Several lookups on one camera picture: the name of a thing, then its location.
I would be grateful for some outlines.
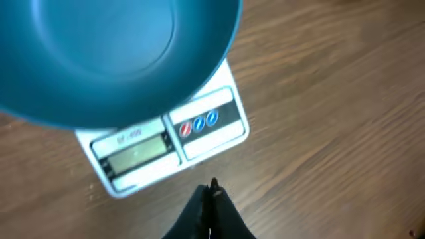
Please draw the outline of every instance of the scale display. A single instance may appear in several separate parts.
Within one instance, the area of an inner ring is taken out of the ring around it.
[[[143,143],[130,147],[115,155],[108,157],[108,163],[111,165],[115,174],[120,174],[142,163],[154,159],[167,152],[167,146],[161,136],[148,139]]]

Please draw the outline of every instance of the scale platform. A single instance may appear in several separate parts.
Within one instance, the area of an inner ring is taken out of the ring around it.
[[[124,198],[242,143],[249,125],[225,60],[190,101],[125,129],[75,135],[107,192]]]

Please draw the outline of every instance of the blue button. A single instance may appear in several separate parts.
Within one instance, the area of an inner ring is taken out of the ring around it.
[[[193,131],[195,132],[201,132],[204,126],[205,126],[205,119],[203,116],[198,116],[193,121]]]
[[[211,110],[207,114],[207,126],[212,127],[214,124],[217,123],[218,120],[218,111],[217,110]]]

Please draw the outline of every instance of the wood grain surface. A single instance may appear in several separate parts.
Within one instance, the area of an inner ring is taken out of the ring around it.
[[[0,238],[160,238],[217,177],[258,238],[408,238],[425,219],[425,2],[247,0],[246,142],[123,200],[69,131],[0,116]]]

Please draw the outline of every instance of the red button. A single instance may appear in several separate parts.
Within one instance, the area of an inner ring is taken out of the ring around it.
[[[182,123],[180,126],[180,137],[187,137],[192,132],[192,123],[186,122]]]

